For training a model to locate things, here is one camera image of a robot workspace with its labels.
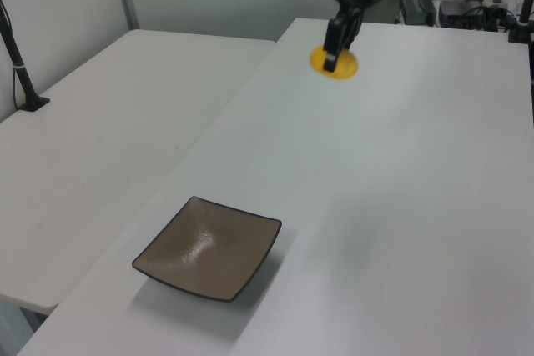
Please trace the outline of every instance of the brown plate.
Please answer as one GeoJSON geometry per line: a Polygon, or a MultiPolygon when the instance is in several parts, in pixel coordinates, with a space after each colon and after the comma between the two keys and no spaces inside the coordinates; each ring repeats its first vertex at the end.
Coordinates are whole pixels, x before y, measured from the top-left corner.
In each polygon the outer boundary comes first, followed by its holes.
{"type": "Polygon", "coordinates": [[[231,302],[258,271],[281,227],[279,220],[193,196],[132,266],[170,287],[231,302]]]}

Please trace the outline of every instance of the square plate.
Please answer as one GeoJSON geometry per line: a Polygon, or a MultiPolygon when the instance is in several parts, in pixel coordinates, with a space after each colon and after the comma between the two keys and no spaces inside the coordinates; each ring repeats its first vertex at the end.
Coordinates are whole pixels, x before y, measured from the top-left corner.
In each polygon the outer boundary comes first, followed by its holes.
{"type": "Polygon", "coordinates": [[[192,197],[132,262],[193,295],[233,301],[252,279],[282,222],[192,197]]]}

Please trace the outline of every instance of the yellow disc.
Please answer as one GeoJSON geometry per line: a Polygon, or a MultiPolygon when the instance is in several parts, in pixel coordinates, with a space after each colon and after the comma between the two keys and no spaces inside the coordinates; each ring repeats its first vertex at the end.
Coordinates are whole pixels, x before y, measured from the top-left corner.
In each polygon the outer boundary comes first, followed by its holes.
{"type": "Polygon", "coordinates": [[[323,49],[322,45],[315,48],[310,55],[311,67],[313,67],[318,72],[326,75],[327,77],[332,77],[336,79],[346,79],[352,77],[358,71],[358,60],[352,53],[350,53],[346,49],[343,49],[341,51],[333,73],[323,69],[325,65],[325,60],[326,51],[323,49]]]}

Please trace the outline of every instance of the yellow object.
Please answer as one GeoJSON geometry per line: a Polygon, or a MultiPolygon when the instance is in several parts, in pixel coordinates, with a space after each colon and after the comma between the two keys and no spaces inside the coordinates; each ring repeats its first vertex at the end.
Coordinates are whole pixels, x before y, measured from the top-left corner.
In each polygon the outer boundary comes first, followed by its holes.
{"type": "Polygon", "coordinates": [[[331,73],[323,69],[326,60],[326,51],[323,49],[323,45],[314,49],[310,55],[310,64],[319,73],[326,75],[327,77],[336,79],[347,79],[352,77],[358,71],[358,60],[348,50],[343,49],[337,64],[335,65],[335,71],[331,73]]]}

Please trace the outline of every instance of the black cable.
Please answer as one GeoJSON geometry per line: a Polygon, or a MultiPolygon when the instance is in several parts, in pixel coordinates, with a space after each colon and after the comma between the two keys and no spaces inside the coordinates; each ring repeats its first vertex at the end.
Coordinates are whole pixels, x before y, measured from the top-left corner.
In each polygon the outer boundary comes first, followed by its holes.
{"type": "MultiPolygon", "coordinates": [[[[432,14],[432,13],[426,11],[426,9],[425,9],[425,8],[423,7],[423,5],[421,4],[421,0],[417,0],[417,2],[419,3],[419,7],[420,7],[421,10],[423,11],[423,13],[425,13],[425,14],[432,14]]],[[[434,22],[433,22],[433,26],[437,27],[436,20],[434,20],[434,22]]]]}
{"type": "Polygon", "coordinates": [[[467,14],[469,13],[473,13],[475,11],[478,10],[478,12],[480,12],[481,10],[484,10],[485,8],[487,8],[486,6],[476,6],[475,8],[472,8],[470,10],[467,10],[465,13],[463,13],[462,15],[460,15],[460,18],[462,17],[465,17],[467,14]]]}
{"type": "MultiPolygon", "coordinates": [[[[484,8],[481,8],[480,10],[478,10],[478,11],[476,12],[475,15],[478,16],[478,14],[479,14],[482,10],[484,10],[484,8]]],[[[484,19],[484,22],[482,23],[482,27],[484,28],[484,31],[486,31],[486,23],[487,23],[487,20],[486,20],[486,14],[485,14],[485,13],[482,14],[482,18],[484,19]]]]}
{"type": "Polygon", "coordinates": [[[15,95],[15,67],[13,67],[13,104],[15,105],[15,110],[18,110],[17,95],[15,95]]]}

